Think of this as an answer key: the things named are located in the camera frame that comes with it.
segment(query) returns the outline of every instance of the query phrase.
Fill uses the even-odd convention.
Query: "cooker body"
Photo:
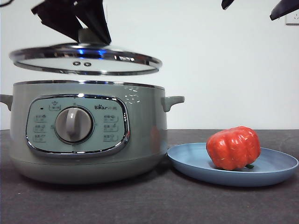
[[[62,184],[115,181],[151,170],[166,154],[161,87],[32,81],[15,84],[13,96],[10,157],[16,169],[32,179]],[[70,116],[74,111],[88,114],[90,125],[83,138],[72,141],[60,134],[64,127],[57,120],[63,112]]]

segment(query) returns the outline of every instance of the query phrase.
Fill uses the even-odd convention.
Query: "glass lid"
[[[79,75],[142,75],[157,72],[162,66],[154,57],[110,45],[84,43],[21,49],[9,57],[25,69]]]

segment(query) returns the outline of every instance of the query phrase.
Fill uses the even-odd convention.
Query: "lid rim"
[[[150,85],[150,84],[96,81],[96,80],[67,80],[67,79],[23,81],[23,82],[14,83],[14,86],[27,85],[27,84],[105,84],[105,85],[120,85],[120,86],[139,86],[139,87],[160,89],[163,91],[165,90],[165,88],[162,86]]]
[[[18,67],[50,71],[65,74],[79,74],[79,75],[143,75],[159,71],[162,66],[162,61],[143,54],[125,51],[113,48],[110,45],[92,45],[92,44],[59,44],[50,47],[38,47],[15,50],[9,54],[9,58]],[[126,62],[140,65],[146,65],[149,69],[138,70],[133,68],[130,71],[109,71],[105,70],[72,70],[68,68],[53,68],[39,65],[27,64],[28,59],[50,59],[50,58],[83,58],[83,59],[100,59],[115,62]]]

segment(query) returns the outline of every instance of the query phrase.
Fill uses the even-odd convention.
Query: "plate rim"
[[[297,158],[295,158],[294,156],[292,155],[289,155],[287,153],[284,153],[284,152],[281,152],[281,151],[278,151],[278,150],[274,150],[274,149],[270,149],[270,148],[265,148],[265,147],[261,147],[261,149],[263,150],[269,150],[269,151],[274,151],[276,153],[281,153],[281,154],[284,154],[286,156],[289,156],[291,157],[292,159],[294,159],[296,161],[296,164],[294,166],[292,166],[291,168],[288,168],[288,169],[281,169],[281,170],[277,170],[277,171],[268,171],[268,172],[248,172],[248,171],[233,171],[233,170],[222,170],[222,169],[214,169],[214,168],[203,168],[203,167],[197,167],[197,166],[193,166],[193,165],[189,165],[189,164],[186,164],[186,163],[183,163],[183,162],[180,162],[178,160],[175,160],[173,157],[169,156],[168,154],[168,151],[171,150],[172,148],[175,148],[175,147],[179,147],[179,146],[184,146],[184,145],[196,145],[196,144],[205,144],[206,145],[206,142],[192,142],[192,143],[184,143],[184,144],[179,144],[179,145],[173,145],[172,147],[170,147],[168,150],[167,150],[167,156],[175,161],[175,162],[178,162],[180,164],[183,164],[184,166],[189,166],[189,167],[193,167],[193,168],[197,168],[197,169],[202,169],[202,170],[209,170],[209,171],[212,171],[212,172],[225,172],[225,173],[232,173],[232,174],[243,174],[243,175],[257,175],[257,174],[273,174],[273,173],[279,173],[279,172],[286,172],[286,171],[290,171],[290,170],[293,170],[295,168],[298,167],[299,165],[299,161]]]

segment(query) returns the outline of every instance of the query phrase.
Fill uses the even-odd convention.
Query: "electric pressure cooker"
[[[93,75],[148,74],[162,65],[150,56],[82,43],[18,50],[10,58],[26,69]],[[15,83],[13,96],[0,100],[12,112],[9,153],[21,174],[86,184],[158,164],[167,151],[166,112],[184,97],[165,97],[163,87],[149,84],[38,80]]]

